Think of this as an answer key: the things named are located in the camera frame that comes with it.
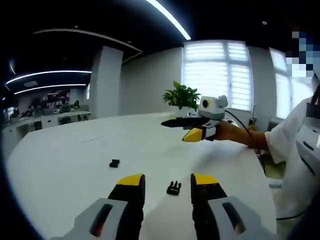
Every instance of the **ceiling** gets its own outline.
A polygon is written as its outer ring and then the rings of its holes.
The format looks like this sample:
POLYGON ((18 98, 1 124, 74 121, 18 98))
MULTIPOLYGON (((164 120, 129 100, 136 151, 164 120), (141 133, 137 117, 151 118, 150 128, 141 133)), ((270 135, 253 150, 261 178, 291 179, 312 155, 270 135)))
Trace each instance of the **ceiling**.
MULTIPOLYGON (((297 51, 292 30, 313 32, 317 14, 301 4, 272 6, 259 2, 250 4, 217 3, 195 0, 158 0, 185 28, 192 41, 229 39, 246 41, 248 45, 272 47, 281 51, 297 51)), ((6 15, 1 16, 2 82, 25 74, 56 71, 90 71, 93 58, 102 46, 123 50, 123 60, 169 48, 186 41, 172 23, 146 0, 75 0, 9 1, 6 15), (91 34, 68 31, 37 33, 49 29, 72 29, 116 39, 114 42, 91 34)), ((50 74, 37 76, 42 86, 88 83, 89 77, 71 74, 67 77, 50 74)), ((13 91, 24 86, 18 80, 10 83, 13 91)))

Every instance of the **white lab coat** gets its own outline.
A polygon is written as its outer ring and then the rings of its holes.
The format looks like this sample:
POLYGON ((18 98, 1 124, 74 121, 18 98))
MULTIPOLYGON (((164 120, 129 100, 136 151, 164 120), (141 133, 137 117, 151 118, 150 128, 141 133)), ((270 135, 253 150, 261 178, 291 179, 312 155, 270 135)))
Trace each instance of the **white lab coat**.
MULTIPOLYGON (((274 198, 277 218, 286 218, 302 213, 320 186, 320 180, 313 176, 301 161, 295 142, 296 135, 306 117, 307 104, 311 98, 300 102, 272 131, 265 137, 274 162, 286 161, 286 169, 281 191, 274 198)), ((292 227, 301 218, 277 221, 277 234, 286 239, 292 227)))

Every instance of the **window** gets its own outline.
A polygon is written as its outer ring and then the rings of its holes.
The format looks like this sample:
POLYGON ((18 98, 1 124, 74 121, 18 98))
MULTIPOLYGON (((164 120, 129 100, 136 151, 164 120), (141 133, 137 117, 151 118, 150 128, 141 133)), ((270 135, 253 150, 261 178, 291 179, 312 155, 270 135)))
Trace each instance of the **window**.
POLYGON ((90 83, 88 84, 88 87, 86 88, 86 99, 90 98, 90 83))
POLYGON ((226 95, 233 109, 252 109, 252 77, 243 42, 195 41, 183 48, 182 84, 204 96, 226 95))
POLYGON ((276 82, 276 116, 286 119, 289 113, 304 99, 313 95, 310 77, 301 77, 299 64, 286 61, 284 52, 270 48, 276 82))

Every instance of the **green plant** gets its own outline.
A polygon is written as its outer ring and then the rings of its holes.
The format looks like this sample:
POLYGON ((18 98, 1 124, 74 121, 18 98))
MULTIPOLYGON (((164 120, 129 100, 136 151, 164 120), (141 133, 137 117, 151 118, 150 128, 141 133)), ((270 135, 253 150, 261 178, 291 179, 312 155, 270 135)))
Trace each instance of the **green plant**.
POLYGON ((178 106, 179 109, 182 107, 189 107, 197 111, 200 93, 197 93, 197 89, 192 89, 186 87, 185 85, 180 85, 178 82, 173 81, 174 90, 166 90, 163 94, 162 99, 169 106, 178 106))

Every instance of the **white sleeve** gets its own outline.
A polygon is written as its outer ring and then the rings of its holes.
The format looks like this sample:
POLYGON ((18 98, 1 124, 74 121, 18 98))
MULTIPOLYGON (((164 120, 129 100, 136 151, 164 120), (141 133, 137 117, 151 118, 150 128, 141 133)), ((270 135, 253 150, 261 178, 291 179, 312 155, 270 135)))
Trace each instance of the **white sleeve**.
POLYGON ((265 133, 270 154, 276 164, 286 162, 289 159, 291 147, 299 127, 305 119, 309 102, 310 98, 300 102, 284 121, 265 133))

